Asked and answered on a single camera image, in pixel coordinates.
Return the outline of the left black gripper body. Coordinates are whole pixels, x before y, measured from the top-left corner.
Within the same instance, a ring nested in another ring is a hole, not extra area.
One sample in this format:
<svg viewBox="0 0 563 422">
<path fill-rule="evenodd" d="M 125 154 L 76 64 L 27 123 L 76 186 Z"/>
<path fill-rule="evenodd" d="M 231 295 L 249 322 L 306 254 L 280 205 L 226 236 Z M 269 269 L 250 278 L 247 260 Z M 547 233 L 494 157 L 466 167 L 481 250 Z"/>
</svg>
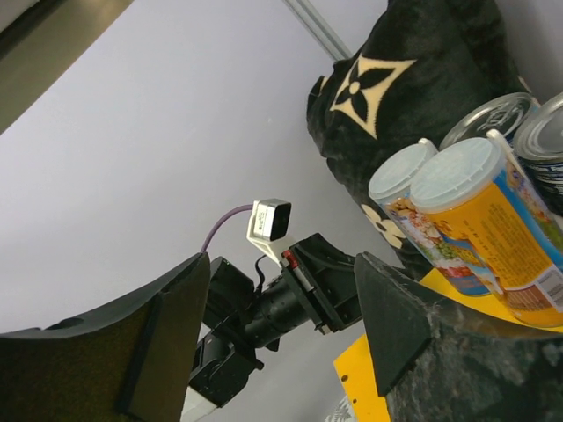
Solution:
<svg viewBox="0 0 563 422">
<path fill-rule="evenodd" d="M 362 320 L 354 257 L 316 233 L 283 251 L 281 264 L 284 278 L 316 330 L 343 331 Z"/>
</svg>

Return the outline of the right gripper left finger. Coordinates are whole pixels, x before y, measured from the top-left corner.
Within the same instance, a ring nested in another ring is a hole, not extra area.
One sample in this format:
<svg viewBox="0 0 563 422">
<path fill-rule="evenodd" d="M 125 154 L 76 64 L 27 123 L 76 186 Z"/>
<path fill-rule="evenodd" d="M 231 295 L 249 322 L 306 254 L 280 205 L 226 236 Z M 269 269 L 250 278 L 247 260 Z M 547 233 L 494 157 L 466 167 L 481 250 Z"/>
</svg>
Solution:
<svg viewBox="0 0 563 422">
<path fill-rule="evenodd" d="M 3 421 L 179 421 L 210 282 L 197 253 L 45 329 L 1 336 Z"/>
</svg>

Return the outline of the yellow orange can plastic lid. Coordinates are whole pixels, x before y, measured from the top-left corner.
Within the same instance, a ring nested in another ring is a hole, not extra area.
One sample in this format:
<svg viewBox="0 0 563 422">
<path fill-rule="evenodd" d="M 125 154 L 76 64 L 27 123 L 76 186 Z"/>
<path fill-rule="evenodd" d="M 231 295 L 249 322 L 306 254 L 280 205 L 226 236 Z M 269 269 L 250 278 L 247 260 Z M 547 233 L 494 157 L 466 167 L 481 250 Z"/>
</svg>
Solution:
<svg viewBox="0 0 563 422">
<path fill-rule="evenodd" d="M 410 198 L 515 318 L 562 324 L 562 229 L 499 142 L 471 138 L 439 152 Z"/>
</svg>

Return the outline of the blue soup can top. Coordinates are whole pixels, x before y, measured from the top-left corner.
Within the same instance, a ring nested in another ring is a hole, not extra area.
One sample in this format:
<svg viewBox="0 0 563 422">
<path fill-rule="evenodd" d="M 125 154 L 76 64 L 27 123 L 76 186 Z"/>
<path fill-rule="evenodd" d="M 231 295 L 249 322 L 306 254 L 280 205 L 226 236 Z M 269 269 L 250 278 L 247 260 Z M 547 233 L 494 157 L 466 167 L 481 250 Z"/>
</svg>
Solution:
<svg viewBox="0 0 563 422">
<path fill-rule="evenodd" d="M 443 138 L 439 150 L 466 139 L 485 137 L 489 130 L 500 132 L 509 145 L 517 129 L 540 107 L 528 92 L 513 92 L 494 98 L 463 117 Z"/>
</svg>

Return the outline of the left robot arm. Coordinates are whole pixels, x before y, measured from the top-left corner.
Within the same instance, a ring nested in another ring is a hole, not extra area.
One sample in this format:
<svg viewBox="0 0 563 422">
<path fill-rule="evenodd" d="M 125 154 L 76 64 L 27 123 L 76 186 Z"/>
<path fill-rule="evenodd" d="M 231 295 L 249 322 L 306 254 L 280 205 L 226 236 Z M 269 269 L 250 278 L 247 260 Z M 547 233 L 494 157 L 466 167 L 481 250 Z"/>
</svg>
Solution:
<svg viewBox="0 0 563 422">
<path fill-rule="evenodd" d="M 344 331 L 362 318 L 355 284 L 354 257 L 319 233 L 281 249 L 281 270 L 267 282 L 253 281 L 224 257 L 211 262 L 203 323 L 183 421 L 198 421 L 224 407 L 264 367 L 256 352 L 279 349 L 282 336 L 311 322 L 323 333 Z"/>
</svg>

